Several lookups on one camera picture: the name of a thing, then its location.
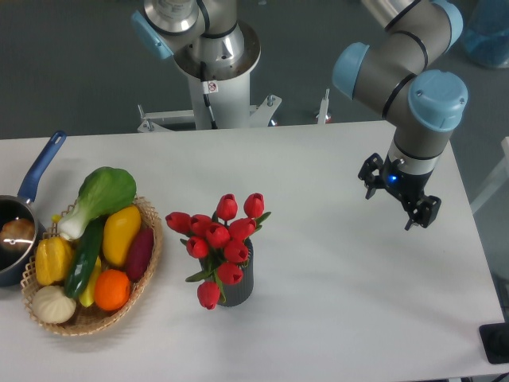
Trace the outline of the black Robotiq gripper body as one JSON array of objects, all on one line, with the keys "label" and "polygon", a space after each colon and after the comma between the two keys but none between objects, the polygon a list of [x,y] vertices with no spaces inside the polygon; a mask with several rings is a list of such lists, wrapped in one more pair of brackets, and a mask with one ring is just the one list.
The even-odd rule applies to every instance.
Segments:
[{"label": "black Robotiq gripper body", "polygon": [[432,173],[428,161],[398,154],[388,154],[382,179],[386,191],[397,198],[405,209],[415,209],[424,196],[424,188]]}]

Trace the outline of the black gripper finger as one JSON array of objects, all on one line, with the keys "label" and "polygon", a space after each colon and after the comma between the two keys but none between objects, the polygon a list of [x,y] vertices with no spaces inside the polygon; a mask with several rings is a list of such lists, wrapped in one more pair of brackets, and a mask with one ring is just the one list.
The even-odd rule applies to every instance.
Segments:
[{"label": "black gripper finger", "polygon": [[366,188],[366,199],[373,197],[378,189],[384,188],[383,167],[384,161],[377,153],[373,153],[362,164],[358,178]]},{"label": "black gripper finger", "polygon": [[441,199],[432,195],[422,195],[417,201],[407,201],[403,207],[409,217],[404,228],[406,231],[409,231],[413,226],[428,228],[437,217]]}]

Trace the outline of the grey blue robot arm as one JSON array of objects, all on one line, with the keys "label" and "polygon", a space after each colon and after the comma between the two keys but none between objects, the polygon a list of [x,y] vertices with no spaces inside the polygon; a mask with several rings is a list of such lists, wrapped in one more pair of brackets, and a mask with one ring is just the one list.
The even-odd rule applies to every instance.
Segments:
[{"label": "grey blue robot arm", "polygon": [[[447,1],[367,1],[388,34],[378,48],[349,45],[332,70],[333,85],[395,128],[385,157],[370,156],[359,171],[367,195],[396,198],[409,226],[427,227],[441,201],[425,194],[440,155],[461,121],[468,90],[458,76],[429,65],[459,38],[463,21]],[[237,16],[234,1],[146,1],[131,25],[156,57],[173,58],[187,76],[197,129],[261,127],[278,101],[250,102],[250,74],[261,48]]]}]

